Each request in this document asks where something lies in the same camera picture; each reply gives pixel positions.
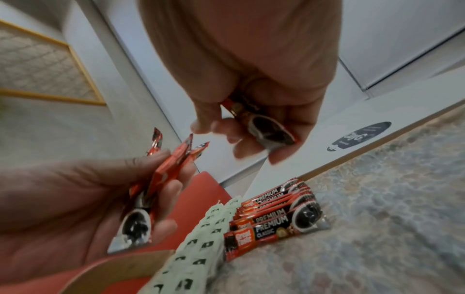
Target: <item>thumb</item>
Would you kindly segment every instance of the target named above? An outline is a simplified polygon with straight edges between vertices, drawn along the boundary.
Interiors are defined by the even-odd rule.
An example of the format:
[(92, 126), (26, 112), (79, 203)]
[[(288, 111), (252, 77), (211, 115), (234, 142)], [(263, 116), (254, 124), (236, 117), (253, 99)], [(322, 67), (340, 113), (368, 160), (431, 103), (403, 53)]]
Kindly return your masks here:
[(190, 125), (194, 134), (207, 134), (211, 132), (214, 121), (221, 120), (221, 107), (219, 103), (193, 101), (197, 120)]
[(139, 158), (83, 162), (73, 169), (89, 183), (100, 186), (128, 185), (146, 180), (169, 156), (170, 151), (163, 150)]

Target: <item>dark oval logo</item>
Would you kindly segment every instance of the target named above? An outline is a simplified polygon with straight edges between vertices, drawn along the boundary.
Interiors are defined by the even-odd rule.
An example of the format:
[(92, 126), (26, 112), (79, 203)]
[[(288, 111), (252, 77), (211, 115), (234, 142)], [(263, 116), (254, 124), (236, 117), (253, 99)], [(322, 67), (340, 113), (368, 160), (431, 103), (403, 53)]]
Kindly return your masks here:
[(347, 149), (365, 141), (368, 141), (371, 138), (374, 138), (382, 132), (386, 131), (391, 126), (391, 124), (391, 122), (382, 122), (358, 129), (357, 131), (347, 134), (344, 137), (334, 141), (327, 148), (327, 150), (337, 151), (339, 149)]

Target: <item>hand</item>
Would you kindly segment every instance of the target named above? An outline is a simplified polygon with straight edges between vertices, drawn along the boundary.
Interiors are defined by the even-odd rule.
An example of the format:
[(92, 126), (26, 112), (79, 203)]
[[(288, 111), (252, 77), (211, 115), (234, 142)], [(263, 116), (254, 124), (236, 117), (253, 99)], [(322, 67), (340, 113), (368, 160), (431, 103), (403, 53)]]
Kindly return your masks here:
[[(0, 283), (77, 268), (105, 257), (120, 225), (131, 183), (147, 179), (169, 156), (70, 162), (0, 172)], [(184, 167), (159, 193), (161, 218), (195, 173)], [(175, 232), (174, 220), (155, 225), (154, 244)]]
[(341, 0), (139, 1), (158, 55), (194, 103), (194, 133), (226, 135), (236, 158), (261, 152), (237, 121), (221, 119), (219, 103), (240, 89), (301, 139), (270, 163), (302, 146), (336, 71)]

